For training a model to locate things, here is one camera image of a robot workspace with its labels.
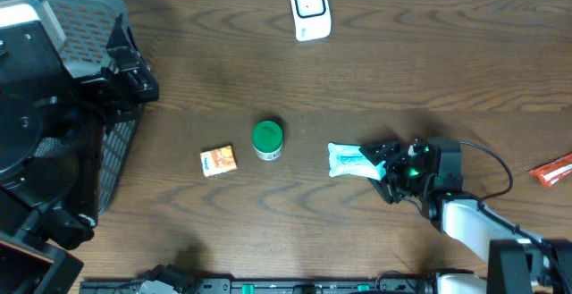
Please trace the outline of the red orange snack bag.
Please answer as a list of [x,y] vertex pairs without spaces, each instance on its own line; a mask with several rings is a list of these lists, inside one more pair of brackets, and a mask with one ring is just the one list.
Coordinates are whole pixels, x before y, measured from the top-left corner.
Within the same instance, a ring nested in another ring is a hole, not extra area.
[[546,189],[571,173],[571,154],[564,155],[550,163],[544,164],[528,173],[535,177]]

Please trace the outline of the green lid jar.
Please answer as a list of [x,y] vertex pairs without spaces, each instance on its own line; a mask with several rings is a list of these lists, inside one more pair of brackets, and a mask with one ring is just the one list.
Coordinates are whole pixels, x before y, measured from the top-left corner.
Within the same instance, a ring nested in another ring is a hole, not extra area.
[[256,155],[264,161],[277,159],[283,150],[283,131],[273,121],[259,122],[252,130],[252,145]]

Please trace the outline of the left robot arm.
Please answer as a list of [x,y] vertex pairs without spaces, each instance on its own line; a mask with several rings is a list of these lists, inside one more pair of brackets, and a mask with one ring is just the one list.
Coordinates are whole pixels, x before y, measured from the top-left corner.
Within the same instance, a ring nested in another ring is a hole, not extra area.
[[1,3],[1,290],[65,293],[100,215],[104,139],[137,120],[158,85],[124,13],[104,51],[73,71],[47,0]]

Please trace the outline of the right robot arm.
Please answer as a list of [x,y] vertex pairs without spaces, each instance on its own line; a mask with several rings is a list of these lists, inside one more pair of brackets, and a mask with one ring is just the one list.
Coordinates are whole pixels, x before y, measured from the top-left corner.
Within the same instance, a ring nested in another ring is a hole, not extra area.
[[532,293],[540,286],[571,291],[571,243],[523,230],[463,189],[464,142],[432,138],[410,145],[398,141],[362,146],[360,153],[384,175],[372,184],[392,205],[417,199],[420,214],[440,233],[462,243],[487,264],[480,278],[441,270],[420,281],[418,293]]

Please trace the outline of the white wet wipes pack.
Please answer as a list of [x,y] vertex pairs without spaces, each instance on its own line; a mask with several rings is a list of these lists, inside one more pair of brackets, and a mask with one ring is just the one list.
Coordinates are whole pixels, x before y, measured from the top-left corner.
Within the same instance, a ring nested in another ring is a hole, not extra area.
[[354,175],[380,181],[386,175],[382,164],[372,164],[360,151],[360,146],[329,143],[329,176]]

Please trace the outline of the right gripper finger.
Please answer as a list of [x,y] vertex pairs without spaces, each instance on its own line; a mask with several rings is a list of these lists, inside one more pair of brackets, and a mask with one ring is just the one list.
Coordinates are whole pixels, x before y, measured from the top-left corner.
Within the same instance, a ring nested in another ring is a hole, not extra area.
[[374,145],[361,146],[358,151],[374,166],[387,161],[390,157],[400,151],[400,143],[385,142]]
[[374,187],[374,190],[381,196],[381,198],[387,204],[394,204],[395,203],[395,197],[392,194],[390,185],[388,185],[387,183],[385,183],[383,181],[378,181],[378,180],[374,180],[371,178],[368,178],[368,181],[372,184],[372,186]]

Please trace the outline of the small orange box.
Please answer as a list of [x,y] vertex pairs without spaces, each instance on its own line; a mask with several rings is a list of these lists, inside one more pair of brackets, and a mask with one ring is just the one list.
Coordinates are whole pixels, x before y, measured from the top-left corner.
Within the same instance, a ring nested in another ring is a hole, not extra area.
[[205,177],[227,173],[238,169],[232,146],[207,150],[200,154],[200,162]]

